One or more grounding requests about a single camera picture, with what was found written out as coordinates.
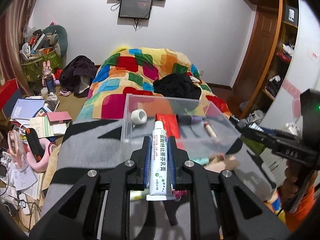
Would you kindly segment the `white medical tape roll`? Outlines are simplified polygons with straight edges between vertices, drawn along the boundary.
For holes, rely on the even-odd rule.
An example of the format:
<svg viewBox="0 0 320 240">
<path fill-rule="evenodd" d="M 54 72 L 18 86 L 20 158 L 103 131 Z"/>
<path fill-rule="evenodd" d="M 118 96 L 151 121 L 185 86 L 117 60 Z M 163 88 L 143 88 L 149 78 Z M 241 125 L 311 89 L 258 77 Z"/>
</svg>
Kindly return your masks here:
<svg viewBox="0 0 320 240">
<path fill-rule="evenodd" d="M 148 115 L 144 109 L 136 109 L 131 113 L 131 121 L 134 125 L 142 125 L 147 122 Z"/>
</svg>

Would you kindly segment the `white green ointment tube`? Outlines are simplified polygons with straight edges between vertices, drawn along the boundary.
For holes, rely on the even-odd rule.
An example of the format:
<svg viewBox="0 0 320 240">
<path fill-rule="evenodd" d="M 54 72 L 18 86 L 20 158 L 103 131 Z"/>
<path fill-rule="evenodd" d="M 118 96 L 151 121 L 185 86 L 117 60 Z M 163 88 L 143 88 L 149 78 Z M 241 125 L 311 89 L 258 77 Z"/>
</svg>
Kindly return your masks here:
<svg viewBox="0 0 320 240">
<path fill-rule="evenodd" d="M 170 182 L 167 133 L 163 122 L 155 121 L 151 142 L 149 194 L 146 200 L 150 202 L 175 200 Z"/>
</svg>

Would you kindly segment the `green glass bottle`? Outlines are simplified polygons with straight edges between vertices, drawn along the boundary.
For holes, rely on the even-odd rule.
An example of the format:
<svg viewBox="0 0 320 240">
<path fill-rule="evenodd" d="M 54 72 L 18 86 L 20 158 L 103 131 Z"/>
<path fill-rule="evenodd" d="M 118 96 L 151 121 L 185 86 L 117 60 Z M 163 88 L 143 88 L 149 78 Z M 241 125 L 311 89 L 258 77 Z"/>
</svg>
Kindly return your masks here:
<svg viewBox="0 0 320 240">
<path fill-rule="evenodd" d="M 249 123 L 246 119 L 238 119 L 236 116 L 231 115 L 229 121 L 241 133 L 242 141 L 256 154 L 260 155 L 265 150 L 265 145 L 252 140 L 255 131 L 264 132 L 256 123 Z"/>
</svg>

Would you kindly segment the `magenta hair scrunchie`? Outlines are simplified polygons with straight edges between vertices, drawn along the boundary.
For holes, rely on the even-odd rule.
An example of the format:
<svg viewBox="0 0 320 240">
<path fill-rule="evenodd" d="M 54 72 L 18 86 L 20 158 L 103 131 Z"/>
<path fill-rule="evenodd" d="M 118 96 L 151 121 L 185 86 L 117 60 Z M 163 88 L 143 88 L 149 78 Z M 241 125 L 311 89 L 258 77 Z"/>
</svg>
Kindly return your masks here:
<svg viewBox="0 0 320 240">
<path fill-rule="evenodd" d="M 183 196 L 187 196 L 188 195 L 188 191 L 186 190 L 182 190 L 182 191 L 173 191 L 173 194 L 175 196 L 176 199 L 180 199 Z"/>
</svg>

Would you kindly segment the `red envelope packet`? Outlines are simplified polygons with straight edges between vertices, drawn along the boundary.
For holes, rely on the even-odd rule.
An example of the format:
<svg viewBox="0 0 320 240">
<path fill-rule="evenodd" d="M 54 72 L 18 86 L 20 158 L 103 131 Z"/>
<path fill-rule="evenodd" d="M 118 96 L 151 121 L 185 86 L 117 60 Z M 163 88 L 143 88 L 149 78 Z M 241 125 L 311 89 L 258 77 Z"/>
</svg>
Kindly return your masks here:
<svg viewBox="0 0 320 240">
<path fill-rule="evenodd" d="M 178 141 L 180 139 L 179 126 L 176 120 L 176 115 L 174 114 L 159 114 L 155 116 L 156 121 L 161 121 L 163 123 L 164 130 L 167 133 L 167 137 L 175 137 L 177 148 L 184 149 L 183 144 Z"/>
</svg>

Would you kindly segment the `clear plastic storage bin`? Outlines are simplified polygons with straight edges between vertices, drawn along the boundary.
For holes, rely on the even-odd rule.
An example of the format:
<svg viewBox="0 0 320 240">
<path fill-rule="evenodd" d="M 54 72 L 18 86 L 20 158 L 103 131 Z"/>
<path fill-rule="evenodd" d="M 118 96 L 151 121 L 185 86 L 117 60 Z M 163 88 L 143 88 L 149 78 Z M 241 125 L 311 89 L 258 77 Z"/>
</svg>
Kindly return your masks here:
<svg viewBox="0 0 320 240">
<path fill-rule="evenodd" d="M 126 96 L 121 150 L 129 156 L 151 137 L 156 121 L 163 122 L 168 137 L 192 159 L 226 153 L 240 137 L 226 116 L 208 100 Z"/>
</svg>

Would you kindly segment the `wooden shelf cabinet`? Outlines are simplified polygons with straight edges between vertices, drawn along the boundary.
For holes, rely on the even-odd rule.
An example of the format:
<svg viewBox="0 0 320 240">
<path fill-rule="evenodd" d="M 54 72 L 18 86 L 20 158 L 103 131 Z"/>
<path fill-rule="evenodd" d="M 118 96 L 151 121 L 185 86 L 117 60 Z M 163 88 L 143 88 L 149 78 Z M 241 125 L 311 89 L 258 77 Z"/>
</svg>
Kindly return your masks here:
<svg viewBox="0 0 320 240">
<path fill-rule="evenodd" d="M 267 112 L 289 70 L 299 26 L 299 0 L 248 0 L 256 7 L 278 10 L 278 21 L 271 53 L 258 85 L 247 103 L 229 101 L 232 111 L 246 118 L 255 110 Z"/>
</svg>

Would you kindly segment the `beige cream tube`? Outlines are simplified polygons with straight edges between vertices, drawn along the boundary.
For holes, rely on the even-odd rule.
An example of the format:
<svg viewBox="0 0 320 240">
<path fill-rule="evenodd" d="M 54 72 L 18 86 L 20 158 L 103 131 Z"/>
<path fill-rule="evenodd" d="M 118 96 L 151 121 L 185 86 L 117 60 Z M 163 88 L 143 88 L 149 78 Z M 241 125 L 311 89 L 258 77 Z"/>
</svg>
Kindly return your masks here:
<svg viewBox="0 0 320 240">
<path fill-rule="evenodd" d="M 221 156 L 217 155 L 209 164 L 204 166 L 205 169 L 220 173 L 223 170 L 233 171 L 240 167 L 240 162 L 234 155 Z"/>
</svg>

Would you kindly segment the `long pale green tube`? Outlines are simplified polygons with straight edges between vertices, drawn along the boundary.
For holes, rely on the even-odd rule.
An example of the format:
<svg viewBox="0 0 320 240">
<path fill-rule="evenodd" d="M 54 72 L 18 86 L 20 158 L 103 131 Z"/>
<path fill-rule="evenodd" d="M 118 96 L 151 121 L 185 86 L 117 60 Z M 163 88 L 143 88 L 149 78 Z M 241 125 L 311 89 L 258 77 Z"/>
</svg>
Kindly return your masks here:
<svg viewBox="0 0 320 240">
<path fill-rule="evenodd" d="M 148 194 L 149 194 L 149 191 L 147 189 L 143 191 L 130 191 L 130 200 L 136 201 L 136 200 L 145 199 Z"/>
</svg>

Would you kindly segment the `beige wooden roller stick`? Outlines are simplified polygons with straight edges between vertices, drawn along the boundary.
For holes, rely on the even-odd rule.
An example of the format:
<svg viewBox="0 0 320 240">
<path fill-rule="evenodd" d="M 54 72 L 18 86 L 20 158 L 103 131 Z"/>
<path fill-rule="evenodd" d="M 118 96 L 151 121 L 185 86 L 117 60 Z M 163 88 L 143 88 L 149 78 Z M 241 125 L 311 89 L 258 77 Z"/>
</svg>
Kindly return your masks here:
<svg viewBox="0 0 320 240">
<path fill-rule="evenodd" d="M 207 134 L 208 134 L 211 138 L 217 139 L 217 135 L 216 135 L 216 133 L 214 132 L 214 130 L 213 130 L 213 128 L 211 127 L 211 125 L 210 125 L 207 121 L 205 121 L 205 122 L 203 123 L 203 125 L 204 125 L 204 129 L 206 130 Z"/>
</svg>

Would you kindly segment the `dark purple clothing heap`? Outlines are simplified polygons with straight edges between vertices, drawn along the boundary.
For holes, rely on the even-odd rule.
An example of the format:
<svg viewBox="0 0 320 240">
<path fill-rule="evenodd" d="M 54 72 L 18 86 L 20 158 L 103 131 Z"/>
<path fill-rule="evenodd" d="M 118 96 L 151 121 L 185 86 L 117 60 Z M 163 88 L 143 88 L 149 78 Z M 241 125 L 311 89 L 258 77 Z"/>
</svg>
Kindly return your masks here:
<svg viewBox="0 0 320 240">
<path fill-rule="evenodd" d="M 62 70 L 59 81 L 62 88 L 78 98 L 86 98 L 97 73 L 94 62 L 84 55 L 77 56 Z"/>
</svg>

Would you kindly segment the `pink bunny figurine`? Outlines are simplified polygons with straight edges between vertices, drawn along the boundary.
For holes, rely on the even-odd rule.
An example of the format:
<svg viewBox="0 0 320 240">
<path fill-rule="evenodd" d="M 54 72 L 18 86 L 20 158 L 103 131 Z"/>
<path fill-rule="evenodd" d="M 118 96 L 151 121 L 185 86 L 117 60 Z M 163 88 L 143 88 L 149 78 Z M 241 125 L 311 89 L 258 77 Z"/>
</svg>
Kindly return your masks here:
<svg viewBox="0 0 320 240">
<path fill-rule="evenodd" d="M 47 62 L 43 61 L 43 67 L 42 67 L 42 85 L 43 87 L 46 87 L 48 90 L 48 93 L 55 93 L 55 82 L 56 78 L 53 74 L 53 70 L 50 66 L 50 61 Z"/>
</svg>

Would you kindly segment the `red flat box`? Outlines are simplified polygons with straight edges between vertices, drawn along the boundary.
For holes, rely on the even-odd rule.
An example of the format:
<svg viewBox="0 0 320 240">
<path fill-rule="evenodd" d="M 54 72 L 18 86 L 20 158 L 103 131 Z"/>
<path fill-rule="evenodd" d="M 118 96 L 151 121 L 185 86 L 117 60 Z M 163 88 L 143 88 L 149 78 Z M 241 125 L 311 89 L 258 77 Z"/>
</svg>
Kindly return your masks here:
<svg viewBox="0 0 320 240">
<path fill-rule="evenodd" d="M 11 79 L 4 83 L 0 89 L 0 108 L 2 109 L 4 105 L 9 101 L 9 99 L 14 95 L 17 94 L 21 96 L 21 91 L 17 83 L 17 79 Z"/>
</svg>

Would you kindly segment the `striped brown curtain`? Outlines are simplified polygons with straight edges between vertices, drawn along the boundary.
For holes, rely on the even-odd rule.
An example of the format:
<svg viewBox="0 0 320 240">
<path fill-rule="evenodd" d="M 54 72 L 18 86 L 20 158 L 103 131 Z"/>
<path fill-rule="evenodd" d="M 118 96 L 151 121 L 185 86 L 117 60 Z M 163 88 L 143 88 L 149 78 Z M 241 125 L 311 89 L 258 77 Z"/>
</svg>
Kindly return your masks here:
<svg viewBox="0 0 320 240">
<path fill-rule="evenodd" d="M 33 94 L 20 63 L 19 45 L 36 0 L 1 0 L 1 85 L 16 79 L 25 95 Z"/>
</svg>

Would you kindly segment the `wall mounted black screen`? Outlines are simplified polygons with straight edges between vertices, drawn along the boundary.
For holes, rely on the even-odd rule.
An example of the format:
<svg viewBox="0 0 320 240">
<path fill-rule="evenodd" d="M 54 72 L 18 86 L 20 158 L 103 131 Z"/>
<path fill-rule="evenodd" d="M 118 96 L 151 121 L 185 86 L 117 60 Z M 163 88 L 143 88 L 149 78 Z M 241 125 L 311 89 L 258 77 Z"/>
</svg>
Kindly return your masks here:
<svg viewBox="0 0 320 240">
<path fill-rule="evenodd" d="M 121 0 L 118 17 L 148 20 L 151 9 L 152 0 Z"/>
</svg>

